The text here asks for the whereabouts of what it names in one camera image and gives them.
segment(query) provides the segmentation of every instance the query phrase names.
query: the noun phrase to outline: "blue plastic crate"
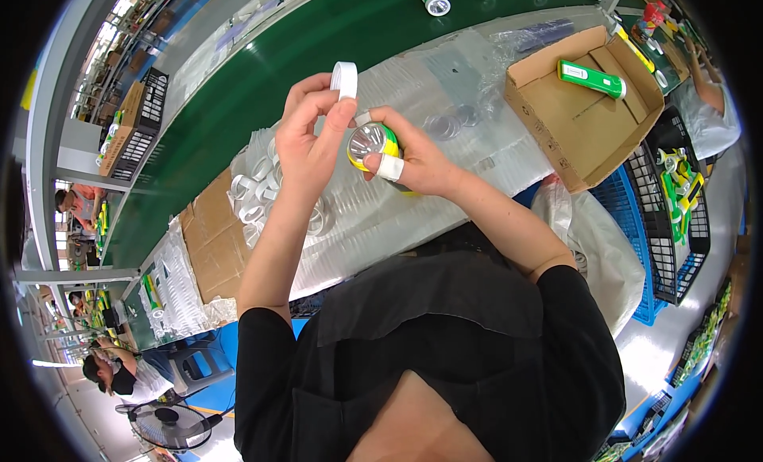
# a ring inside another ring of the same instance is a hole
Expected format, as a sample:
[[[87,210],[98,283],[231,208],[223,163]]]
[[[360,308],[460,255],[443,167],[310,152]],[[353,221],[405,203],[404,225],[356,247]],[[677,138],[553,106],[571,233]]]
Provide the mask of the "blue plastic crate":
[[[641,304],[633,313],[633,318],[645,325],[652,326],[655,323],[657,312],[663,309],[667,303],[654,298],[652,262],[649,259],[649,246],[644,232],[644,222],[641,212],[636,206],[635,194],[628,181],[624,166],[620,166],[604,182],[591,189],[591,194],[615,219],[625,237],[630,241],[630,245],[633,246],[641,265],[644,266],[646,273],[644,290]]]

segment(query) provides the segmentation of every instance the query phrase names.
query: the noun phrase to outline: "plastic crate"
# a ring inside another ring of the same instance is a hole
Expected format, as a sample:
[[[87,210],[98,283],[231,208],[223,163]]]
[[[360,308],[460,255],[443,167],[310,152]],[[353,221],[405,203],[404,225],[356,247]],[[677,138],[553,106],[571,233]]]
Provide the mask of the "plastic crate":
[[[141,164],[153,150],[162,125],[164,101],[167,98],[169,76],[156,68],[149,68],[143,79],[146,89],[140,97],[140,116],[135,121],[135,131],[114,164],[111,177],[122,181],[132,181]]]
[[[610,213],[617,225],[623,230],[628,238],[635,254],[639,257],[641,265],[646,270],[644,290],[641,295],[641,303],[633,313],[632,318],[652,326],[655,323],[657,312],[667,304],[661,300],[655,300],[652,283],[652,262],[649,257],[649,246],[646,241],[644,222],[635,201],[633,188],[628,181],[628,174],[624,166],[620,166],[608,178],[596,188],[591,189],[591,195]]]
[[[691,213],[686,258],[677,268],[676,246],[673,244],[670,216],[659,181],[661,167],[655,163],[656,149],[685,147],[689,163],[698,169],[691,140],[684,131],[678,112],[669,107],[640,147],[624,166],[633,187],[636,202],[644,221],[644,230],[652,261],[652,283],[655,299],[680,305],[710,252],[710,221],[704,202],[704,190],[697,197],[697,209]]]

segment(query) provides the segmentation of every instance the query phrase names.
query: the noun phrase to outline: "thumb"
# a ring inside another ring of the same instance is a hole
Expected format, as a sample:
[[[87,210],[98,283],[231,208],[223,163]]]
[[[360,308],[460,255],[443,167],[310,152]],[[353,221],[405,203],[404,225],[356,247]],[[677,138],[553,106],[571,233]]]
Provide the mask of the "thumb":
[[[349,121],[355,116],[357,109],[358,102],[352,98],[345,98],[331,106],[314,147],[318,148],[319,152],[335,155],[347,131]]]
[[[366,166],[368,171],[371,171],[374,175],[379,170],[379,164],[382,163],[382,154],[379,152],[372,152],[363,158],[363,165]]]

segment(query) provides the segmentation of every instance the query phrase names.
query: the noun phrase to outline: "hand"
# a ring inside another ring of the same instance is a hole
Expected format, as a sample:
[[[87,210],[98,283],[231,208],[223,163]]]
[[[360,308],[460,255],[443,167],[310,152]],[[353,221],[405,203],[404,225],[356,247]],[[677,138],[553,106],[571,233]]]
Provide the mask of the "hand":
[[[338,102],[339,92],[330,91],[330,83],[330,73],[319,73],[292,86],[275,133],[283,188],[296,190],[310,205],[331,179],[344,132],[358,107],[350,98]],[[326,121],[316,137],[315,123],[324,115]]]
[[[403,148],[405,164],[397,182],[415,192],[445,198],[458,188],[466,171],[450,162],[422,129],[389,106],[372,108],[368,112],[372,121],[384,124],[395,133],[397,143]],[[376,174],[381,161],[379,153],[363,159],[363,165],[371,171],[364,172],[367,181]]]
[[[99,346],[103,349],[117,347],[116,344],[114,344],[109,338],[106,338],[105,336],[99,336],[98,338],[95,339],[95,342],[97,342]]]
[[[686,49],[689,51],[692,55],[697,55],[697,48],[694,46],[694,42],[691,40],[691,37],[688,35],[684,35],[685,42],[686,42]]]

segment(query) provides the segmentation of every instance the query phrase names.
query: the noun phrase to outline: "pile of white rings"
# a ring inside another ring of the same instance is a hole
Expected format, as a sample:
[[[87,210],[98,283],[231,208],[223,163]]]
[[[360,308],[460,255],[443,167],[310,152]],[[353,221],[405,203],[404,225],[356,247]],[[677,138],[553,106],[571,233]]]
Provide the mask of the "pile of white rings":
[[[268,144],[268,154],[255,164],[252,176],[238,174],[230,183],[230,196],[240,201],[238,218],[243,222],[246,245],[254,248],[257,238],[270,217],[273,202],[281,190],[283,181],[281,162],[275,152],[275,138]],[[319,236],[327,227],[327,209],[319,197],[310,215],[308,236]]]

